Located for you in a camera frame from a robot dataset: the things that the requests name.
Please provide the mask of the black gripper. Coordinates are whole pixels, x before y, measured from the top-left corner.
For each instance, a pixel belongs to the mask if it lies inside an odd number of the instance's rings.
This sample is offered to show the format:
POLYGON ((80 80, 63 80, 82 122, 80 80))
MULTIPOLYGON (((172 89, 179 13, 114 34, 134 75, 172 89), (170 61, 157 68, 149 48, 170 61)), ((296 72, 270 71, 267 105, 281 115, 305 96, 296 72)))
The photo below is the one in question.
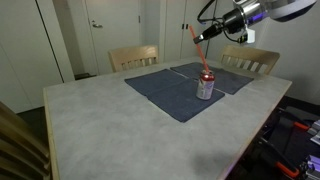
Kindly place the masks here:
POLYGON ((213 24, 200 35, 193 39, 195 44, 204 40, 209 40, 222 33, 222 29, 229 34, 234 34, 244 29, 247 26, 246 17, 240 8, 235 8, 222 16, 222 27, 213 24))

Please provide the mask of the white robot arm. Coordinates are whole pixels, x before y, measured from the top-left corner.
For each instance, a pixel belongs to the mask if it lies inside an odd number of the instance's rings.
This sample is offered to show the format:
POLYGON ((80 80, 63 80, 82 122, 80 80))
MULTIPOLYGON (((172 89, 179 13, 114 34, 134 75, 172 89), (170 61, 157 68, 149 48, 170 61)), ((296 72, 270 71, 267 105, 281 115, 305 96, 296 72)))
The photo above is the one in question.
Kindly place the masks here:
POLYGON ((249 27, 269 17, 277 22, 287 22, 307 13, 317 0, 232 0, 234 9, 221 18, 213 17, 213 24, 193 38, 198 44, 221 33, 239 44, 254 43, 255 31, 249 27))

